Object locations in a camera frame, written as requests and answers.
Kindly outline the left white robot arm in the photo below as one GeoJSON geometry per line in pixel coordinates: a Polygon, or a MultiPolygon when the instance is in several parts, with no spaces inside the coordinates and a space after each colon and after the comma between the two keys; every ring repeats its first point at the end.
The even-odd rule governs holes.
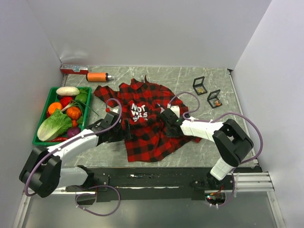
{"type": "Polygon", "coordinates": [[[19,175],[19,180],[25,184],[25,194],[45,198],[60,187],[77,186],[84,191],[92,189],[93,171],[83,165],[72,168],[63,166],[80,153],[102,143],[131,138],[130,121],[110,111],[103,119],[64,142],[49,147],[35,146],[19,175]]]}

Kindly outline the red black plaid shirt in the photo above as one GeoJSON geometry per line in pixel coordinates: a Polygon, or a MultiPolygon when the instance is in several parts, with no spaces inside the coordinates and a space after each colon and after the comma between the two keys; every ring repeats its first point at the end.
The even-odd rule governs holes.
{"type": "Polygon", "coordinates": [[[117,91],[109,86],[99,85],[94,95],[112,108],[122,105],[122,118],[129,119],[132,139],[125,140],[129,162],[158,162],[190,141],[200,142],[200,138],[180,136],[170,138],[166,126],[156,119],[157,113],[167,104],[178,105],[180,114],[188,107],[167,87],[145,80],[132,79],[130,84],[121,83],[117,91]]]}

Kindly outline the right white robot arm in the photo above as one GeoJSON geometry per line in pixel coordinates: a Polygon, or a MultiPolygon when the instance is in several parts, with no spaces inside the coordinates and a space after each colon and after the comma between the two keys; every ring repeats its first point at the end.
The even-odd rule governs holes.
{"type": "Polygon", "coordinates": [[[170,138],[192,136],[215,143],[220,158],[206,174],[211,189],[219,189],[227,174],[237,168],[254,147],[253,141],[233,119],[216,123],[202,122],[193,117],[187,120],[178,117],[171,109],[162,111],[158,116],[170,138]]]}

